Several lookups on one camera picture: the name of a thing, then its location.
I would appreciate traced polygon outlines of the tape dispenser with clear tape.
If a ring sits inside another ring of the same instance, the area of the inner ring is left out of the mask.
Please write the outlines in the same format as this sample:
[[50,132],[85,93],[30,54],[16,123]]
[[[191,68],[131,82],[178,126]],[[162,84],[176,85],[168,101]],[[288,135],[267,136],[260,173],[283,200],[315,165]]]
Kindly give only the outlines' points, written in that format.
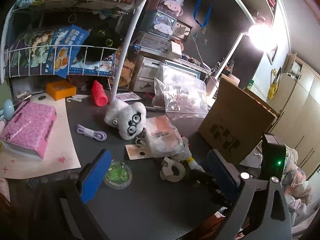
[[184,178],[185,168],[181,163],[165,157],[159,175],[162,180],[177,183]]

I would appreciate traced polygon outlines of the round green glass dish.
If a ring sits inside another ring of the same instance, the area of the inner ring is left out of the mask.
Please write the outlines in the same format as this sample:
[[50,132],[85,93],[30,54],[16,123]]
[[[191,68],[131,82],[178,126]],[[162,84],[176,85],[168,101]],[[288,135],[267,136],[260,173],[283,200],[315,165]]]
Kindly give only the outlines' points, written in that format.
[[104,176],[104,183],[112,189],[122,190],[131,184],[132,178],[130,168],[123,161],[113,159]]

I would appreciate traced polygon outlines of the lined paper sheet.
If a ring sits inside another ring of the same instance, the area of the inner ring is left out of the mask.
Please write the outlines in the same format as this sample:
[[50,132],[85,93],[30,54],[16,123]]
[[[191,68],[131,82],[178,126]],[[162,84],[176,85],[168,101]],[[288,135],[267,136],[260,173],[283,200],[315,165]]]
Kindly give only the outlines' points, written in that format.
[[80,168],[66,101],[22,102],[1,133],[1,177],[27,179]]

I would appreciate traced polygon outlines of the brown cardboard box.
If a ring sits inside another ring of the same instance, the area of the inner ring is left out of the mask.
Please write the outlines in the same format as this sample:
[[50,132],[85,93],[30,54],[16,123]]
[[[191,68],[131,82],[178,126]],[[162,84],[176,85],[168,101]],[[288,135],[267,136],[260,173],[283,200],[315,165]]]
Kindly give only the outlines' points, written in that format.
[[278,113],[250,90],[220,78],[217,98],[198,132],[229,163],[238,165],[269,131]]

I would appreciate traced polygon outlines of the white plush doll with yellow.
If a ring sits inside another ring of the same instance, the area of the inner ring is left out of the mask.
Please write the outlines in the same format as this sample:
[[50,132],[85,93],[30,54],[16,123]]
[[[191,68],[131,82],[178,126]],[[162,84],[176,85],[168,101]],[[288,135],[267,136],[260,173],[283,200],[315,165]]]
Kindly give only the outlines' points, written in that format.
[[192,153],[189,148],[189,140],[186,137],[182,137],[184,152],[173,156],[173,160],[182,162],[186,161],[191,170],[199,170],[204,172],[204,169],[199,165],[195,159],[192,157]]

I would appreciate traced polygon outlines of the beige wardrobe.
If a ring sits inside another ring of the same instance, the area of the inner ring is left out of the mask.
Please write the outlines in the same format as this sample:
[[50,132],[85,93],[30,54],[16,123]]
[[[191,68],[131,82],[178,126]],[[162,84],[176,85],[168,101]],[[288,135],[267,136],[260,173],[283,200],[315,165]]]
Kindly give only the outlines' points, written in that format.
[[309,178],[319,167],[319,74],[288,53],[278,89],[268,104],[280,114],[271,133],[298,153],[297,166]]

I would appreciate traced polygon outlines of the peach packaged item in plastic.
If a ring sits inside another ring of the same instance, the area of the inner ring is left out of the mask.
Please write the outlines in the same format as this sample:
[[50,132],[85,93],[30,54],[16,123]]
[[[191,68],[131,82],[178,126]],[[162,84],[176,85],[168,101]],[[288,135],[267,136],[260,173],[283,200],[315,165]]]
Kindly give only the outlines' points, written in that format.
[[182,137],[166,115],[146,119],[145,139],[154,158],[172,157],[184,152]]

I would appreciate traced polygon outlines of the pink leopard print box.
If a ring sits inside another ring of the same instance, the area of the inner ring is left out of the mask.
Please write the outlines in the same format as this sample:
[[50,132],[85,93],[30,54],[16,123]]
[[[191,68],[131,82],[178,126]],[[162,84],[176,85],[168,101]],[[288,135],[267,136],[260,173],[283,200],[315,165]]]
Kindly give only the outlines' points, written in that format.
[[56,118],[53,106],[23,102],[1,133],[2,145],[10,152],[42,160]]

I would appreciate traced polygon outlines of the red plastic bottle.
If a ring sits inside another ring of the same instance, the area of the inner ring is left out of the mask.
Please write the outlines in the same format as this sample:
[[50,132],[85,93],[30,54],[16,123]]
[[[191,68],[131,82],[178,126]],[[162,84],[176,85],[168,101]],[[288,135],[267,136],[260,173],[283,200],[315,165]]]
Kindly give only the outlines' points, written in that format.
[[93,81],[92,96],[95,104],[98,107],[103,107],[108,103],[108,97],[104,91],[104,88],[97,80]]

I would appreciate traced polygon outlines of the white plastic hook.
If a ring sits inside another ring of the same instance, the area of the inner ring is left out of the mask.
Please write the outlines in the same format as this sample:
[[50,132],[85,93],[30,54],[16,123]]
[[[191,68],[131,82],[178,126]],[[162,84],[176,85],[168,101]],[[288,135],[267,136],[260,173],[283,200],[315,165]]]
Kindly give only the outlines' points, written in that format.
[[73,97],[70,97],[70,98],[67,98],[66,99],[67,102],[71,102],[71,101],[75,101],[75,102],[81,102],[82,100],[79,99],[79,98],[73,98]]

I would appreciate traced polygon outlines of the pink printed sachet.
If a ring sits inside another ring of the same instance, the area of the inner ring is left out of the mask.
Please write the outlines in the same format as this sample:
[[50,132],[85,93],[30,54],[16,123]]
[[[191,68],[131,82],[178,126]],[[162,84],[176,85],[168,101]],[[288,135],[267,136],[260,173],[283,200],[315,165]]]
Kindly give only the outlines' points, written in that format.
[[127,101],[138,101],[138,100],[141,100],[142,98],[134,92],[126,92],[126,93],[116,94],[116,99],[121,100],[123,102],[127,102]]

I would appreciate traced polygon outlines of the clear zip bag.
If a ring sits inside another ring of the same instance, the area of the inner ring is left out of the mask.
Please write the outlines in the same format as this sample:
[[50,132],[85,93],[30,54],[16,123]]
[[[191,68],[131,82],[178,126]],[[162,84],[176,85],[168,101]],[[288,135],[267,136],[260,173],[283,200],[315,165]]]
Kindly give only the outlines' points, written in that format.
[[153,107],[161,107],[170,118],[204,118],[208,113],[204,81],[166,64],[154,79]]

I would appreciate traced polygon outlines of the orange plastic box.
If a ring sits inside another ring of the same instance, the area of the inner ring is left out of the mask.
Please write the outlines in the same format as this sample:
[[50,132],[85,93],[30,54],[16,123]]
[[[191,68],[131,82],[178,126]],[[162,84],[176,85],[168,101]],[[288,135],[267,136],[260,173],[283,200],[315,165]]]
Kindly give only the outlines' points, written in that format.
[[76,87],[66,80],[55,81],[46,84],[46,93],[55,101],[76,94]]

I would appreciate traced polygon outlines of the light blue bunny gadget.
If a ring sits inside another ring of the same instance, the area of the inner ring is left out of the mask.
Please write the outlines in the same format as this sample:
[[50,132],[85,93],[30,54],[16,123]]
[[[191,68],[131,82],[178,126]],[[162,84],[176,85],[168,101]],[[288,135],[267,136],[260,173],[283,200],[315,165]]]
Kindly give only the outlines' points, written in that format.
[[12,116],[15,113],[14,103],[11,99],[7,99],[2,109],[0,110],[1,117],[0,120],[4,121],[5,123],[9,122],[12,119]]

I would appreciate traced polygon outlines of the bright desk lamp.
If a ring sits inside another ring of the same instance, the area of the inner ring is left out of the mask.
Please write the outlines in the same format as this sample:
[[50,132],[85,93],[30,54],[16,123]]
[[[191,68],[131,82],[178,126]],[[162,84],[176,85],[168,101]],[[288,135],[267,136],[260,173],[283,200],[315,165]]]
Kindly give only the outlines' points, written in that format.
[[265,23],[256,23],[249,27],[247,31],[241,31],[234,41],[231,49],[227,53],[225,59],[220,63],[217,71],[214,72],[214,75],[210,75],[210,81],[206,85],[207,97],[212,98],[219,87],[218,77],[222,73],[223,69],[227,65],[228,61],[233,56],[236,48],[240,44],[244,36],[249,37],[249,40],[253,46],[260,51],[267,52],[274,48],[275,40],[273,38],[273,31],[269,25]]

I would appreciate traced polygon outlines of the white mini drawer unit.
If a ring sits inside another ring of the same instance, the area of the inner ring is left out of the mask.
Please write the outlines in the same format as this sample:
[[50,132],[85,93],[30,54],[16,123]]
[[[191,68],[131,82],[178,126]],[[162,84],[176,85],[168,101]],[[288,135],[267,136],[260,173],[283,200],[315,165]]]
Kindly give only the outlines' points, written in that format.
[[134,92],[153,94],[155,92],[155,75],[160,65],[160,61],[139,55],[130,82],[130,89]]

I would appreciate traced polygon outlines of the anime illustration book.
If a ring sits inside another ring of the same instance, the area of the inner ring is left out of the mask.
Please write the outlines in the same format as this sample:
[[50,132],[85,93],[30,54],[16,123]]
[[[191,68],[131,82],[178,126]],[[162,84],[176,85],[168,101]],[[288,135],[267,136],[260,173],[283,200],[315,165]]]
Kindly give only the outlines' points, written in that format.
[[52,48],[54,35],[54,30],[24,31],[21,33],[5,53],[7,57],[6,76],[45,74],[46,62]]

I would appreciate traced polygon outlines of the blue food brochure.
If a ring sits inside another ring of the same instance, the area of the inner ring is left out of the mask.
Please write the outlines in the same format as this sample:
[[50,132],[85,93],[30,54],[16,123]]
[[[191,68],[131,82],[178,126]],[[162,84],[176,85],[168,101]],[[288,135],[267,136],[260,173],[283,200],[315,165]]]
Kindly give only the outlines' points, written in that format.
[[45,73],[66,78],[81,46],[89,36],[86,31],[76,25],[59,28],[49,46],[45,64]]

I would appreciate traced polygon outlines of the black plush toy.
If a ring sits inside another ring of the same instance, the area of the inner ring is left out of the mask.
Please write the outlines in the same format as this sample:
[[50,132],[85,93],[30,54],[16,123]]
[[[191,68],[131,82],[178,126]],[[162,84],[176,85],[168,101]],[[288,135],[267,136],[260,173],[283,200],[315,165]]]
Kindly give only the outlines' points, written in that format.
[[123,37],[108,23],[94,27],[76,58],[86,62],[100,61],[111,56],[123,43]]

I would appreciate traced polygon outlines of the blue cinnamoroll display box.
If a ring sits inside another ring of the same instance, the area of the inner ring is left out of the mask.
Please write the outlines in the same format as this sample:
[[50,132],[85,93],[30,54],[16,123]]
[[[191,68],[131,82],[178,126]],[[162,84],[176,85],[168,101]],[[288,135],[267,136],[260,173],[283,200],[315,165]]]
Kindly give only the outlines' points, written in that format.
[[176,18],[160,10],[147,11],[139,30],[169,39],[173,35],[176,21]]

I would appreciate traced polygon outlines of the pink cinnamoroll display box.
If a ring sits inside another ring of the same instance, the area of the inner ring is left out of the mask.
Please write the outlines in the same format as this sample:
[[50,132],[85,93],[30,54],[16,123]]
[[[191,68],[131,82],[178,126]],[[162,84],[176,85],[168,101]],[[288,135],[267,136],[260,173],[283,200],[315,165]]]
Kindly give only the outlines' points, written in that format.
[[160,10],[177,18],[183,7],[184,0],[148,0],[146,10]]

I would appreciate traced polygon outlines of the white plush keychain with glasses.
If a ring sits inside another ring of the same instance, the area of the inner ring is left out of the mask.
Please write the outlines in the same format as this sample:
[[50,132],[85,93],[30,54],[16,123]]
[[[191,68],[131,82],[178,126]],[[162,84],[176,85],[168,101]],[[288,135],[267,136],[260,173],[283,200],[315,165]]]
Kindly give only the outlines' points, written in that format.
[[146,127],[146,108],[141,102],[129,105],[115,99],[107,108],[104,122],[117,128],[122,139],[131,140]]

